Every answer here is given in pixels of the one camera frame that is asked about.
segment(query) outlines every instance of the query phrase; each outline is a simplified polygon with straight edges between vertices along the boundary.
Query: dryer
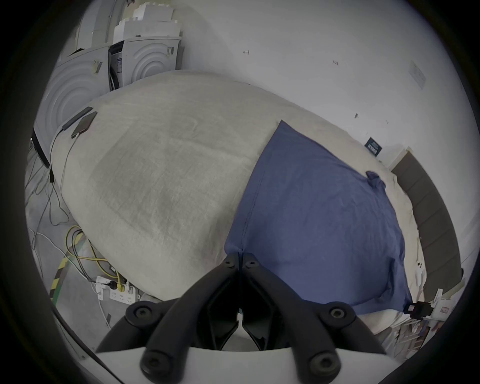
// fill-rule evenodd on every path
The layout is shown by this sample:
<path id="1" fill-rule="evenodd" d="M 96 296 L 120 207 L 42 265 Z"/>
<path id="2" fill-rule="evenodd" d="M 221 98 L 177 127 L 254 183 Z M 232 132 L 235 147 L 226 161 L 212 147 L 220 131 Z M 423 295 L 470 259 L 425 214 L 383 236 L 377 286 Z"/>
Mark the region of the dryer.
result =
<path id="1" fill-rule="evenodd" d="M 112 70 L 120 86 L 158 73 L 173 71 L 181 37 L 134 37 L 114 44 L 111 49 Z"/>
<path id="2" fill-rule="evenodd" d="M 55 66 L 43 94 L 34 131 L 45 158 L 58 127 L 93 99 L 110 91 L 109 44 L 76 52 Z"/>

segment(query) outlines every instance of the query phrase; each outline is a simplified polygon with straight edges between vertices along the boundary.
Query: headboard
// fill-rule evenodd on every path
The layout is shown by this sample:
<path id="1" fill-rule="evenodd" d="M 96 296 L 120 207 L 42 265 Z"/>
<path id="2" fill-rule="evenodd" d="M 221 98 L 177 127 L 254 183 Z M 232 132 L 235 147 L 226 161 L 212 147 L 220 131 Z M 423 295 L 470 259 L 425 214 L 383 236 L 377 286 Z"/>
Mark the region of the headboard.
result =
<path id="1" fill-rule="evenodd" d="M 407 151 L 392 172 L 413 205 L 427 270 L 423 290 L 428 302 L 438 288 L 447 292 L 462 279 L 455 229 L 435 185 L 411 152 Z"/>

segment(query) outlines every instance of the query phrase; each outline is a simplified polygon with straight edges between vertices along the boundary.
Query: black label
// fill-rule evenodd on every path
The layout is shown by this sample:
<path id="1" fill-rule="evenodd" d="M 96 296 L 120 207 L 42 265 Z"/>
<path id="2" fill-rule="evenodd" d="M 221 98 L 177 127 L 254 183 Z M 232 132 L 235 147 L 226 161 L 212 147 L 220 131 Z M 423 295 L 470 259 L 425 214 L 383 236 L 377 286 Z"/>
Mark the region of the black label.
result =
<path id="1" fill-rule="evenodd" d="M 379 144 L 372 138 L 368 139 L 367 143 L 365 144 L 365 148 L 372 152 L 375 157 L 377 157 L 382 150 L 382 147 L 380 147 Z"/>

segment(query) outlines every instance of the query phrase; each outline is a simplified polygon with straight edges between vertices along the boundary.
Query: gray floor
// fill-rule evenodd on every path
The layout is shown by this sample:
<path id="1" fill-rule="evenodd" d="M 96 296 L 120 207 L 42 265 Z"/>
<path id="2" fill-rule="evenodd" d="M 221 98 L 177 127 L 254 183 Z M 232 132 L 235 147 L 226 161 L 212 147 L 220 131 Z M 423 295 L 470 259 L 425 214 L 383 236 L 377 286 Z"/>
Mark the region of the gray floor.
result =
<path id="1" fill-rule="evenodd" d="M 48 236 L 57 247 L 65 252 L 65 235 L 68 228 L 76 223 L 73 221 L 72 215 L 61 200 L 61 197 L 61 207 L 69 214 L 68 223 L 56 226 L 50 223 L 48 216 L 50 208 L 48 206 L 48 195 L 50 195 L 52 191 L 52 185 L 48 182 L 48 171 L 41 165 L 40 159 L 36 158 L 34 153 L 33 150 L 30 152 L 32 159 L 29 161 L 25 176 L 25 182 L 27 182 L 32 167 L 34 166 L 32 175 L 39 170 L 25 189 L 25 198 L 27 199 L 31 195 L 25 208 L 27 225 L 33 231 Z M 52 223 L 57 224 L 60 221 L 67 221 L 66 215 L 59 209 L 59 203 L 54 192 L 50 200 Z M 32 240 L 32 231 L 29 231 L 29 236 L 30 240 Z M 53 279 L 63 255 L 59 250 L 55 249 L 47 239 L 40 235 L 37 235 L 35 239 L 35 252 L 40 260 L 41 268 L 39 268 L 39 272 L 41 271 L 41 274 L 43 274 L 45 289 L 47 292 L 50 292 Z M 84 256 L 92 257 L 90 252 L 86 246 L 83 246 L 79 251 L 80 255 L 84 253 Z M 95 279 L 97 276 L 104 276 L 95 262 L 84 261 L 83 265 L 92 279 Z M 66 278 L 60 288 L 57 308 L 77 336 L 79 336 L 89 348 L 95 350 L 102 338 L 107 334 L 108 327 L 100 311 L 98 299 L 96 293 L 92 290 L 91 284 L 84 280 L 75 268 L 72 266 L 67 268 Z M 127 304 L 113 300 L 102 301 L 101 305 L 105 315 L 111 316 L 111 325 L 115 324 L 125 314 L 127 308 Z"/>

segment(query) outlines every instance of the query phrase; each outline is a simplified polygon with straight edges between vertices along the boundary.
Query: screw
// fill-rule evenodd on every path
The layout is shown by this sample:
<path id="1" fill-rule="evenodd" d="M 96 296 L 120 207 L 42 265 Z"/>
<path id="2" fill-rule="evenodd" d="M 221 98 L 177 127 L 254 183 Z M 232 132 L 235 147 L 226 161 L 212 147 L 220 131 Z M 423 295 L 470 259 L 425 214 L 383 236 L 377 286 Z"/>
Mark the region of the screw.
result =
<path id="1" fill-rule="evenodd" d="M 322 352 L 310 360 L 310 372 L 315 376 L 331 375 L 340 368 L 340 361 L 332 352 Z"/>
<path id="2" fill-rule="evenodd" d="M 136 309 L 134 314 L 135 317 L 139 319 L 148 319 L 150 316 L 152 316 L 152 311 L 150 310 L 150 308 L 140 307 Z"/>
<path id="3" fill-rule="evenodd" d="M 333 308 L 330 311 L 330 315 L 336 319 L 343 319 L 345 317 L 345 311 L 341 308 Z"/>
<path id="4" fill-rule="evenodd" d="M 163 352 L 149 351 L 144 354 L 142 371 L 152 375 L 167 376 L 171 371 L 170 358 Z"/>

